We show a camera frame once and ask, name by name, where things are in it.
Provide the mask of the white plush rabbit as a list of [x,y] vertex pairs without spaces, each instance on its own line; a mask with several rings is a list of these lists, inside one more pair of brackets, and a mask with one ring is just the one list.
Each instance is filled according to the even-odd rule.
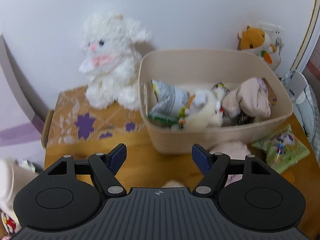
[[122,14],[95,14],[84,23],[85,60],[79,72],[88,79],[85,97],[91,107],[105,109],[117,102],[125,109],[139,110],[138,74],[140,43],[151,40],[151,32]]

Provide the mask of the white wall socket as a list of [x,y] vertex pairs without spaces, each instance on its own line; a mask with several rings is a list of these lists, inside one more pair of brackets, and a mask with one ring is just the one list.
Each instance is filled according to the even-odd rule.
[[279,49],[282,50],[284,42],[282,41],[282,34],[284,29],[280,26],[274,25],[272,23],[260,21],[258,28],[262,29],[267,33],[271,39],[271,42]]

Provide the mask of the beige plastic storage bin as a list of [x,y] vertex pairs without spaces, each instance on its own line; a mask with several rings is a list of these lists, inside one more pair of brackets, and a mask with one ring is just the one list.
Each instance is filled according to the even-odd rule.
[[[148,118],[148,112],[156,104],[152,80],[184,89],[211,89],[216,83],[222,82],[233,90],[251,77],[265,79],[277,96],[268,119],[240,126],[174,130]],[[200,144],[206,149],[226,141],[250,144],[273,133],[293,111],[285,88],[269,66],[256,55],[239,50],[151,51],[143,57],[140,64],[139,92],[142,119],[154,149],[161,154],[189,153],[193,144]]]

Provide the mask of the orange white teal sock bundle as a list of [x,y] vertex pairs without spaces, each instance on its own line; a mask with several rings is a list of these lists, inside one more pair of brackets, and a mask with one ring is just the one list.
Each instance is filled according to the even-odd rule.
[[184,184],[180,183],[179,181],[176,180],[170,180],[167,181],[162,188],[175,188],[175,187],[185,187]]

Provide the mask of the white cylindrical cup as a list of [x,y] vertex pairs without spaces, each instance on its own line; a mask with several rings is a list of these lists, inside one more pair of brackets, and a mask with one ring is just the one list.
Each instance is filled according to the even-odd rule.
[[9,214],[13,211],[16,194],[23,187],[21,168],[16,159],[1,159],[1,210]]

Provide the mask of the pink fuzzy sock purple print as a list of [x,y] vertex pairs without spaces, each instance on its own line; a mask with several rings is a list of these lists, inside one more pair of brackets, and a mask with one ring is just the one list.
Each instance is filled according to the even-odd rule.
[[231,159],[244,160],[246,155],[251,154],[247,146],[241,141],[230,141],[216,145],[210,151],[210,154],[216,152],[224,153],[230,156]]

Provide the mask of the grey white snack bag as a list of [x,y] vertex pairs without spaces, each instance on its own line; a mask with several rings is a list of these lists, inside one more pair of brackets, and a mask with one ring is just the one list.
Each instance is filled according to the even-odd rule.
[[189,93],[162,81],[151,80],[151,84],[157,103],[149,111],[148,117],[167,123],[178,123],[187,107]]

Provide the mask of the orange hamster plush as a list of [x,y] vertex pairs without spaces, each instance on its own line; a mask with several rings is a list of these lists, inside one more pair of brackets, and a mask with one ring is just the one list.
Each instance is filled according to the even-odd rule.
[[284,46],[281,38],[278,37],[273,42],[265,31],[248,25],[246,30],[238,32],[238,39],[240,50],[256,55],[272,71],[281,64],[280,54]]

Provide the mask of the green pony snack bag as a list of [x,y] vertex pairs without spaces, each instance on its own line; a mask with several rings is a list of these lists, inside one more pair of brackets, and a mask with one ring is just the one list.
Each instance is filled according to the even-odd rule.
[[267,165],[278,173],[283,173],[310,154],[309,149],[294,135],[291,125],[251,143],[251,146],[264,151]]

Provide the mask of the white plush toy in bin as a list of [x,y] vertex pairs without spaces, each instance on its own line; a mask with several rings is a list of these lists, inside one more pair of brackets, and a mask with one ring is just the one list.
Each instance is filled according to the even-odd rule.
[[195,90],[178,124],[184,129],[197,130],[221,127],[223,123],[222,101],[226,94],[223,88]]

